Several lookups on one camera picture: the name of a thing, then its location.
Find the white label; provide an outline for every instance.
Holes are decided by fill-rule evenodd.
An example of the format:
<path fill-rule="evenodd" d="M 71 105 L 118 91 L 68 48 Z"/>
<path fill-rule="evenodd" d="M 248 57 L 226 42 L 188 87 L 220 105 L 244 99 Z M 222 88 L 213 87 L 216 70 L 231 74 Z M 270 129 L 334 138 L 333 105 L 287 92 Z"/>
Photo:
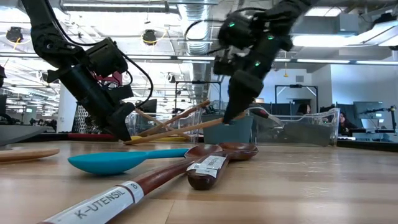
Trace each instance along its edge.
<path fill-rule="evenodd" d="M 141 186 L 134 181 L 126 181 L 120 185 L 123 185 L 131 190 L 135 203 L 138 203 L 144 197 L 144 191 L 142 190 Z"/>
<path fill-rule="evenodd" d="M 113 187 L 44 221 L 56 224 L 102 224 L 131 204 L 132 197 L 127 189 Z"/>
<path fill-rule="evenodd" d="M 217 170 L 214 169 L 197 169 L 197 174 L 207 174 L 217 178 Z"/>
<path fill-rule="evenodd" d="M 225 161 L 225 157 L 222 156 L 208 156 L 201 163 L 194 163 L 190 165 L 188 170 L 196 170 L 198 174 L 208 174 L 217 177 L 217 170 L 219 170 Z"/>

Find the blue spoon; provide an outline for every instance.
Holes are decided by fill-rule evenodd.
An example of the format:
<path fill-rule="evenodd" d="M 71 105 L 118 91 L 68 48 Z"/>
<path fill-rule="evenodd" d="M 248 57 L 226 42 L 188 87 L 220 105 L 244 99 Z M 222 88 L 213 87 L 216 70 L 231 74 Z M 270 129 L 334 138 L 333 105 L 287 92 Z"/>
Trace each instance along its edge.
<path fill-rule="evenodd" d="M 72 156 L 70 164 L 96 175 L 115 175 L 138 166 L 146 159 L 183 157 L 188 149 L 169 149 L 135 152 L 101 152 Z"/>

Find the clear plastic bin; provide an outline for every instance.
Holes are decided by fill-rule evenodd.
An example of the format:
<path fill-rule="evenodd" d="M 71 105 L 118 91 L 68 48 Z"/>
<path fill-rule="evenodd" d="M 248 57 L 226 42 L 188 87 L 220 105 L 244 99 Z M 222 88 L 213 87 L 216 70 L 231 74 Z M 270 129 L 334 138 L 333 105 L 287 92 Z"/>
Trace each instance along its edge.
<path fill-rule="evenodd" d="M 162 123 L 165 123 L 166 121 L 172 119 L 173 116 L 176 115 L 176 114 L 165 114 L 165 113 L 146 113 L 146 114 L 148 114 L 149 116 L 155 118 L 156 120 Z M 174 129 L 180 129 L 180 128 L 185 128 L 187 126 L 193 126 L 199 123 L 201 123 L 201 110 L 197 110 L 196 112 L 191 113 L 186 118 L 180 118 L 174 121 L 173 123 L 168 124 L 168 126 Z M 151 121 L 133 112 L 129 116 L 127 116 L 126 126 L 131 136 L 137 136 L 139 133 L 143 131 L 156 127 L 157 124 L 154 121 Z M 166 130 L 165 128 L 160 128 L 154 134 L 164 133 L 167 131 L 168 130 Z M 185 132 L 184 134 L 187 134 L 191 137 L 190 142 L 192 143 L 198 142 L 199 131 L 197 129 Z"/>
<path fill-rule="evenodd" d="M 293 144 L 336 146 L 340 109 L 305 116 L 275 115 L 273 119 L 254 116 L 252 142 L 255 144 Z"/>

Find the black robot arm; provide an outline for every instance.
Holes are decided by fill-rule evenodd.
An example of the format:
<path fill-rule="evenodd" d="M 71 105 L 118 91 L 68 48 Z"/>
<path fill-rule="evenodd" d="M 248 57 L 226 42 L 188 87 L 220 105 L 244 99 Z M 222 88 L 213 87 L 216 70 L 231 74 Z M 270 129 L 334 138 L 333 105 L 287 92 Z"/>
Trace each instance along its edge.
<path fill-rule="evenodd" d="M 131 87 L 113 90 L 102 88 L 95 75 L 107 77 L 114 72 L 125 72 L 128 65 L 110 38 L 84 51 L 69 43 L 48 0 L 22 0 L 32 24 L 32 43 L 38 56 L 58 68 L 49 70 L 47 81 L 59 79 L 90 114 L 93 122 L 117 138 L 127 141 L 130 135 L 125 119 L 134 109 L 132 103 L 121 100 L 132 97 Z"/>
<path fill-rule="evenodd" d="M 221 46 L 250 51 L 244 57 L 216 58 L 215 74 L 230 75 L 229 102 L 224 123 L 243 112 L 261 93 L 267 73 L 280 49 L 289 51 L 289 32 L 295 21 L 318 0 L 282 0 L 269 10 L 255 13 L 247 19 L 239 12 L 230 14 L 221 26 L 218 40 Z"/>

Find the wooden table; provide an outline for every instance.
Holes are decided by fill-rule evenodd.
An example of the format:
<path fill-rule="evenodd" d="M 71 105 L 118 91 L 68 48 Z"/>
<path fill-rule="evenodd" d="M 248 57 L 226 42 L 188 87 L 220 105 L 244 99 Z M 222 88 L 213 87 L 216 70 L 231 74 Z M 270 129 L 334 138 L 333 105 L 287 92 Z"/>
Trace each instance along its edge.
<path fill-rule="evenodd" d="M 59 147 L 61 152 L 38 161 L 0 164 L 0 223 L 42 221 L 131 177 L 178 160 L 149 160 L 127 174 L 98 178 L 72 167 L 69 156 L 189 146 L 115 142 L 8 146 Z M 398 223 L 398 154 L 317 147 L 259 146 L 259 150 L 251 161 L 230 164 L 211 191 L 193 190 L 182 176 L 110 223 Z"/>

